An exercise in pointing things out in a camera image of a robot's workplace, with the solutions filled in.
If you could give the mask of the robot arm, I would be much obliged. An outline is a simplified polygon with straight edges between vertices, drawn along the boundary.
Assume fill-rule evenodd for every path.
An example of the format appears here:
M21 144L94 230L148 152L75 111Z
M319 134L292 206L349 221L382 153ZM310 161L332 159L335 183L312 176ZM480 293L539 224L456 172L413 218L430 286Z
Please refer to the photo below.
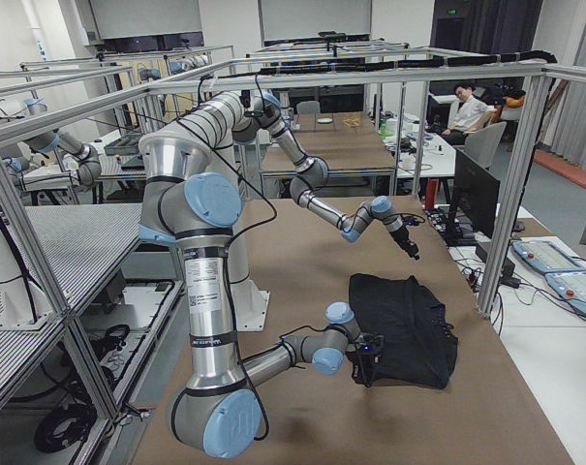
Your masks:
M319 336L290 336L264 354L241 358L228 258L242 201L236 184L209 167L232 141L258 130L269 132L294 164L291 193L299 206L348 241L380 221L406 251L416 253L387 197L347 215L315 196L327 175L325 163L303 150L270 94L220 93L141 139L150 166L139 236L182 252L189 297L193 374L172 404L170 427L179 442L215 458L236 457L267 432L259 384L300 362L333 375L360 334L349 305L337 302L327 308L328 324Z
M390 198L378 196L371 201L364 201L351 215L320 199L317 192L327 182L327 164L322 158L311 156L304 150L284 122L276 99L265 94L252 97L248 91L243 91L239 100L244 116L250 120L249 134L253 136L259 129L266 130L292 162L295 177L290 184L290 194L299 207L328 222L351 243L357 241L371 223L377 220L410 258L419 258L418 247L410 239L406 222L396 212Z

